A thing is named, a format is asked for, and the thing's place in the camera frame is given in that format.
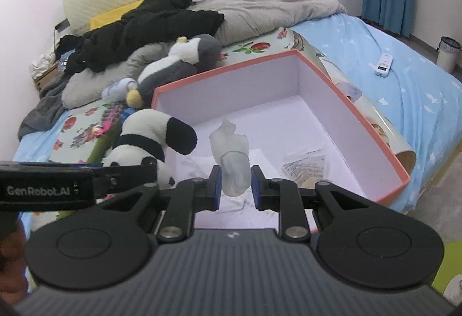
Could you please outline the clear printed plastic packet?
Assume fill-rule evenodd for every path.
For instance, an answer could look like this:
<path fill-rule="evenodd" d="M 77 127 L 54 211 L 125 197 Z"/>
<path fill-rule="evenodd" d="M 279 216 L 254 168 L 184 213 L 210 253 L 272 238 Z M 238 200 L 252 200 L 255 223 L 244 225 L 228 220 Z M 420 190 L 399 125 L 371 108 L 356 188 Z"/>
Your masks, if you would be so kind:
<path fill-rule="evenodd" d="M 282 159 L 284 175 L 306 189 L 313 189 L 317 182 L 324 180 L 326 169 L 327 153 L 323 147 L 298 149 Z"/>

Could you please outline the panda plush toy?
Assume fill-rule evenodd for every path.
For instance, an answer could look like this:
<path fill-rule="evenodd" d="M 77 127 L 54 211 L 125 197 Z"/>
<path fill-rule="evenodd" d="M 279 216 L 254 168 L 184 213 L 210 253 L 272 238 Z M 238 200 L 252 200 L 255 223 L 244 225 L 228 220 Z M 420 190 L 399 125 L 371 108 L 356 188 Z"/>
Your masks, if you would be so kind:
<path fill-rule="evenodd" d="M 172 187 L 175 179 L 165 164 L 166 149 L 188 155 L 196 146 L 197 133 L 189 124 L 161 111 L 143 109 L 124 121 L 103 166 L 148 165 L 154 168 L 154 181 L 161 188 Z"/>

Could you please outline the translucent white silicone piece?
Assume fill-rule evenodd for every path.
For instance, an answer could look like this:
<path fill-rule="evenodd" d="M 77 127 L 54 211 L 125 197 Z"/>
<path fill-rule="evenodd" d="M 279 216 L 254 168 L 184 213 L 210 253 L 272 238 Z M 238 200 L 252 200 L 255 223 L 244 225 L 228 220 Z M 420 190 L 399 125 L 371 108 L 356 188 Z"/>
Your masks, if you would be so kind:
<path fill-rule="evenodd" d="M 227 197 L 243 195 L 252 184 L 249 141 L 236 134 L 236 125 L 224 118 L 210 135 L 211 152 L 221 167 L 221 187 Z"/>

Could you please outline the long green plush stem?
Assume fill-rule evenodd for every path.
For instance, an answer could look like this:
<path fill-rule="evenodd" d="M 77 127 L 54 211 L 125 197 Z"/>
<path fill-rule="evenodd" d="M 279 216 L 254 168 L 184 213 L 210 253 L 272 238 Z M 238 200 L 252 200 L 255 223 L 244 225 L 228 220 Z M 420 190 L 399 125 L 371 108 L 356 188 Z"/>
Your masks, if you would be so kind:
<path fill-rule="evenodd" d="M 102 164 L 103 159 L 115 144 L 116 139 L 121 135 L 122 123 L 120 121 L 112 124 L 111 128 L 96 140 L 91 154 L 86 161 L 79 161 L 79 164 Z"/>

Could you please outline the orange storage box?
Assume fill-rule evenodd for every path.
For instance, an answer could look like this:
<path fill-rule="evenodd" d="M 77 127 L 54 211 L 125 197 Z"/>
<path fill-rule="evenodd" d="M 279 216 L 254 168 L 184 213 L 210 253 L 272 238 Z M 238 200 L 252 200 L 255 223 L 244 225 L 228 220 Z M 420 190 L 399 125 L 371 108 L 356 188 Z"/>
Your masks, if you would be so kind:
<path fill-rule="evenodd" d="M 193 157 L 211 156 L 209 135 L 224 118 L 246 135 L 250 162 L 281 178 L 282 159 L 323 147 L 325 179 L 389 206 L 409 174 L 372 124 L 296 50 L 244 61 L 165 85 L 154 109 L 194 127 Z"/>

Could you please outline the dark grey towel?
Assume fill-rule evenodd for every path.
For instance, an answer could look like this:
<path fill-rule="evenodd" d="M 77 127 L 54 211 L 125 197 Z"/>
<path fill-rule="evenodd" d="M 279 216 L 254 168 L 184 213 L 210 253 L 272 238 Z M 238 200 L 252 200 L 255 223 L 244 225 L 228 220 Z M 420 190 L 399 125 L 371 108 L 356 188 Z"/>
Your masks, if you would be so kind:
<path fill-rule="evenodd" d="M 18 140 L 34 132 L 50 130 L 66 108 L 62 102 L 62 93 L 67 85 L 67 79 L 50 82 L 40 92 L 40 100 L 36 107 L 29 112 L 21 122 L 17 132 Z"/>

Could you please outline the grey white penguin plush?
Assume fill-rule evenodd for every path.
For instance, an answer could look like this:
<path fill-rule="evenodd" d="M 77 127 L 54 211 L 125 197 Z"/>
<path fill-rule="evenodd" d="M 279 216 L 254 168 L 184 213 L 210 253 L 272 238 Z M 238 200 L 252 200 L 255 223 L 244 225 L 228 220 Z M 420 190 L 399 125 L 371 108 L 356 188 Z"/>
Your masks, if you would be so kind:
<path fill-rule="evenodd" d="M 137 87 L 126 95 L 127 105 L 135 110 L 150 108 L 157 88 L 214 69 L 220 53 L 221 44 L 212 35 L 178 38 L 166 57 L 145 66 Z"/>

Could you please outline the white remote control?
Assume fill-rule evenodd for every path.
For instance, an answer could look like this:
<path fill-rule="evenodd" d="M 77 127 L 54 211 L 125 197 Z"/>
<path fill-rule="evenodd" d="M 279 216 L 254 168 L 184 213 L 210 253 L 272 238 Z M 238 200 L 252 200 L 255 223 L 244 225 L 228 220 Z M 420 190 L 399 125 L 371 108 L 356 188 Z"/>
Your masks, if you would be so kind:
<path fill-rule="evenodd" d="M 374 67 L 376 76 L 386 78 L 391 71 L 393 56 L 389 53 L 382 53 L 377 64 Z"/>

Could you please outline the light blue bed sheet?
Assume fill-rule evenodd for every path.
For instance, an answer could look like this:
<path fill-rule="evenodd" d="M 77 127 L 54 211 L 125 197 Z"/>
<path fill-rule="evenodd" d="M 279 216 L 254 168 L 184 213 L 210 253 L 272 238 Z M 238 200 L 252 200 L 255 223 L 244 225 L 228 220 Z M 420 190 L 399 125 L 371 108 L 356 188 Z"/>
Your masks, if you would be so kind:
<path fill-rule="evenodd" d="M 424 187 L 461 143 L 461 82 L 356 17 L 335 14 L 288 29 L 335 63 L 415 151 L 410 183 L 392 204 L 397 211 L 414 209 Z M 382 53 L 393 56 L 386 78 L 374 73 Z"/>

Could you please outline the black clothing pile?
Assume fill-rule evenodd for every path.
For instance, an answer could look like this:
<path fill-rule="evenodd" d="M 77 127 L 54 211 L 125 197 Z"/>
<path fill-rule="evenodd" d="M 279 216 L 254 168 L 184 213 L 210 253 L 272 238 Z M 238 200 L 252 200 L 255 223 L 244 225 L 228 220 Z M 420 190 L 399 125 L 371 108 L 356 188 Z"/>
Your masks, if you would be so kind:
<path fill-rule="evenodd" d="M 158 42 L 173 42 L 178 37 L 215 35 L 225 15 L 213 10 L 189 9 L 193 0 L 143 0 L 121 19 L 82 36 L 66 35 L 58 43 L 58 60 L 68 51 L 64 72 L 73 74 L 89 68 L 94 72 L 126 61 L 137 49 Z"/>

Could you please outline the grey quilt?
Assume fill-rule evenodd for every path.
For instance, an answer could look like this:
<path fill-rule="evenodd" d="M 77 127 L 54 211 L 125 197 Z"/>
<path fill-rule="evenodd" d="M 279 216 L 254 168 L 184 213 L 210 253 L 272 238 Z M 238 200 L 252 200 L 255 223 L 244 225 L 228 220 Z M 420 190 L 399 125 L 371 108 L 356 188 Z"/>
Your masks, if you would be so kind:
<path fill-rule="evenodd" d="M 121 19 L 143 0 L 100 15 L 102 24 L 92 30 Z M 222 46 L 232 45 L 271 32 L 291 27 L 305 20 L 344 14 L 346 9 L 337 0 L 193 0 L 189 9 L 213 10 L 225 15 L 214 37 Z"/>

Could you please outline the white waste bin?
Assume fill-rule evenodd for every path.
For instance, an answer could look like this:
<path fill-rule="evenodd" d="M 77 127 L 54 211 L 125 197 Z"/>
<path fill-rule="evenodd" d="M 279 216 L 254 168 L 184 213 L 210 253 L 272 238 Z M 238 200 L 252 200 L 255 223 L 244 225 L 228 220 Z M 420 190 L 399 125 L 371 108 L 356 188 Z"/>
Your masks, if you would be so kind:
<path fill-rule="evenodd" d="M 442 36 L 437 48 L 436 64 L 442 70 L 452 73 L 457 62 L 458 54 L 461 52 L 461 44 L 448 36 Z"/>

